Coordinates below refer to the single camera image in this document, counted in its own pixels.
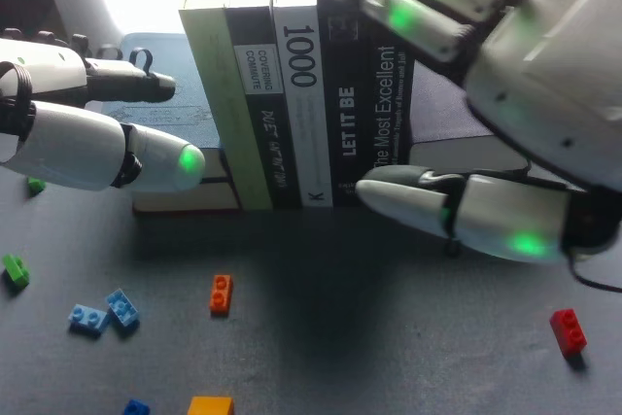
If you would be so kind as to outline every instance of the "red lego brick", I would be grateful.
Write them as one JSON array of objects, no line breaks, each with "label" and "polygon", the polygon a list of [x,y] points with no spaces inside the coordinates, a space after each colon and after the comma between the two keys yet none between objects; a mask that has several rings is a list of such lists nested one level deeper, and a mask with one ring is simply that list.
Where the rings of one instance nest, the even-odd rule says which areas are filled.
[{"label": "red lego brick", "polygon": [[576,319],[574,310],[559,310],[550,319],[551,328],[555,332],[557,343],[564,358],[579,354],[587,345],[581,325]]},{"label": "red lego brick", "polygon": [[212,314],[226,315],[231,305],[231,290],[233,282],[231,276],[219,274],[214,276],[212,285],[212,297],[210,298],[210,311]]}]

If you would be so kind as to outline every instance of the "toy brick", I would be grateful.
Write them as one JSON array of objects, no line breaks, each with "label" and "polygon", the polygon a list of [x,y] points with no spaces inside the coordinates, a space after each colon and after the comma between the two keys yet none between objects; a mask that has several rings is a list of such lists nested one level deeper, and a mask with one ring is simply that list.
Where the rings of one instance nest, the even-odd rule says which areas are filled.
[{"label": "toy brick", "polygon": [[46,183],[43,180],[28,177],[28,188],[32,194],[39,194],[46,189]]},{"label": "toy brick", "polygon": [[134,305],[121,289],[108,295],[106,301],[113,314],[125,328],[138,320],[138,310],[134,308]]},{"label": "toy brick", "polygon": [[71,323],[72,327],[95,334],[101,334],[109,322],[110,315],[108,313],[83,305],[74,306],[73,311],[69,315],[69,323]]},{"label": "toy brick", "polygon": [[133,398],[127,403],[123,415],[149,415],[150,411],[149,405]]},{"label": "toy brick", "polygon": [[576,319],[574,310],[559,310],[550,319],[551,328],[565,358],[577,355],[587,345],[587,340]]},{"label": "toy brick", "polygon": [[210,297],[210,311],[213,314],[228,314],[231,305],[231,291],[233,282],[231,276],[218,274],[214,276],[212,295]]},{"label": "toy brick", "polygon": [[24,288],[30,282],[30,272],[20,257],[5,255],[2,258],[4,267],[7,268],[11,281],[18,287]]},{"label": "toy brick", "polygon": [[233,415],[233,399],[192,398],[188,415]]}]

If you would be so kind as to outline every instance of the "white robotic hand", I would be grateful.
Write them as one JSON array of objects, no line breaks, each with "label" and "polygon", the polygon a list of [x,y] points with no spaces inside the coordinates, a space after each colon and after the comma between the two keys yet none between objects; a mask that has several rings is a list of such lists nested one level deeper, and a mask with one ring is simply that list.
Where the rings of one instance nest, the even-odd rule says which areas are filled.
[{"label": "white robotic hand", "polygon": [[[0,133],[18,138],[15,154],[0,163],[81,190],[168,192],[198,185],[205,159],[189,142],[80,109],[91,99],[169,99],[175,82],[149,71],[148,51],[133,52],[129,62],[92,59],[56,45],[49,34],[43,39],[47,44],[0,39]],[[147,56],[144,70],[134,66],[139,52]]]},{"label": "white robotic hand", "polygon": [[466,105],[501,139],[585,189],[385,167],[358,183],[365,204],[506,259],[570,257],[574,265],[577,255],[613,243],[622,219],[617,0],[336,1],[410,43],[418,60],[466,91]]}]

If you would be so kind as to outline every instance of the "green book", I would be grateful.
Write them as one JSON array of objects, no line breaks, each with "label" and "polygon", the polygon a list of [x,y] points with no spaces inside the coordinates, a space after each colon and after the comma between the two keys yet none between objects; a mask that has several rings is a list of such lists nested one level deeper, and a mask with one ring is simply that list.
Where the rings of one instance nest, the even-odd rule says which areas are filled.
[{"label": "green book", "polygon": [[228,3],[229,0],[184,0],[180,17],[242,208],[272,209],[226,22]]}]

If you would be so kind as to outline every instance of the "table surface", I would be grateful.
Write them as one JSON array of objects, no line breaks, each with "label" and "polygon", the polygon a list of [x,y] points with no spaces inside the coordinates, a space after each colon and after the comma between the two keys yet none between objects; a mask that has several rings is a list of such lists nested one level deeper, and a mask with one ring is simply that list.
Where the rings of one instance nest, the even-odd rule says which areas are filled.
[{"label": "table surface", "polygon": [[[0,413],[186,414],[197,395],[237,415],[613,413],[622,406],[622,298],[563,266],[465,252],[364,210],[135,218],[124,193],[49,186],[28,199],[0,171],[3,253],[30,285],[0,282]],[[586,264],[622,282],[620,250]],[[213,275],[233,276],[212,319]],[[75,303],[105,309],[121,287],[135,333],[68,331]],[[573,307],[586,368],[548,324]]]}]

